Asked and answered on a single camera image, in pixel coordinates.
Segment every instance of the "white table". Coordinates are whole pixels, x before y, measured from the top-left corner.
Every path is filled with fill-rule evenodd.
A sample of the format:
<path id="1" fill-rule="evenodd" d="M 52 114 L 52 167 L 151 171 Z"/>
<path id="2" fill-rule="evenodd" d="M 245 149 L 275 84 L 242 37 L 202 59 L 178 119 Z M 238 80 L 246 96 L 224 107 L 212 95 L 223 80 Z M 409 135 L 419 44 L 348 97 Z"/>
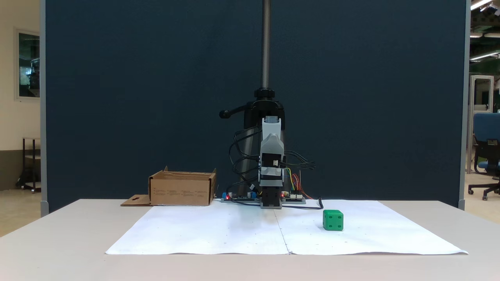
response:
<path id="1" fill-rule="evenodd" d="M 78 200 L 0 237 L 0 280 L 500 280 L 500 224 L 437 201 L 381 202 L 469 255 L 106 255 L 150 209 L 123 201 Z"/>

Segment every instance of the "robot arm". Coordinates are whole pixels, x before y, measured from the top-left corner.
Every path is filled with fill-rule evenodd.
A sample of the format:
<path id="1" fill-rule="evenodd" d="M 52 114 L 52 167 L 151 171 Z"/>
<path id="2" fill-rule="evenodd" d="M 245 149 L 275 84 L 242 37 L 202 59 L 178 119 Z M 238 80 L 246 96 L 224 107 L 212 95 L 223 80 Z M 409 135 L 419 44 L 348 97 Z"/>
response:
<path id="1" fill-rule="evenodd" d="M 281 119 L 277 116 L 262 118 L 262 141 L 258 163 L 258 181 L 262 189 L 260 206 L 281 209 L 281 194 L 285 179 L 282 168 L 285 146 L 281 141 Z"/>

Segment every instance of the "black knob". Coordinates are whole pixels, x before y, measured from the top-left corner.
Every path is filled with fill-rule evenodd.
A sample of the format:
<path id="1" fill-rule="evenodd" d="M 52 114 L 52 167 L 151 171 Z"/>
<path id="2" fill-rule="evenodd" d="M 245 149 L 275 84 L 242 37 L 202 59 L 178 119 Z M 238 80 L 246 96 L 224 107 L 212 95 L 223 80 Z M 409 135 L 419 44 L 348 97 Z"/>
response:
<path id="1" fill-rule="evenodd" d="M 229 110 L 221 110 L 219 112 L 219 117 L 222 119 L 228 119 L 230 117 Z"/>

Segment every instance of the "clamp handle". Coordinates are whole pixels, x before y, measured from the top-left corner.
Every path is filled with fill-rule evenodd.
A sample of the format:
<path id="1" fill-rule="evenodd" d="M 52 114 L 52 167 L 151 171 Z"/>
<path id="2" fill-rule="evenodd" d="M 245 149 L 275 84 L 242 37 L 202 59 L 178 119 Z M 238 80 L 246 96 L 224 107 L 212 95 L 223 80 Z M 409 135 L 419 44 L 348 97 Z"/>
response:
<path id="1" fill-rule="evenodd" d="M 221 110 L 219 112 L 219 117 L 222 118 L 222 119 L 228 119 L 229 117 L 231 117 L 231 115 L 236 114 L 238 112 L 242 112 L 244 110 L 245 110 L 245 106 L 244 105 L 242 105 L 240 107 L 237 107 L 237 108 L 235 108 L 233 110 Z"/>

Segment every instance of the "green die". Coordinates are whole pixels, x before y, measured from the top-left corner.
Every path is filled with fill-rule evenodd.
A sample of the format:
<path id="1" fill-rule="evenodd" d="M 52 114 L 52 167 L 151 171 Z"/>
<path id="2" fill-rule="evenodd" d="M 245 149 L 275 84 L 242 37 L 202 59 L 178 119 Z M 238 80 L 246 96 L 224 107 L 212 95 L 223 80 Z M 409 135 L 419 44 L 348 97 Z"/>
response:
<path id="1" fill-rule="evenodd" d="M 339 210 L 323 210 L 323 227 L 327 231 L 342 231 L 344 214 Z"/>

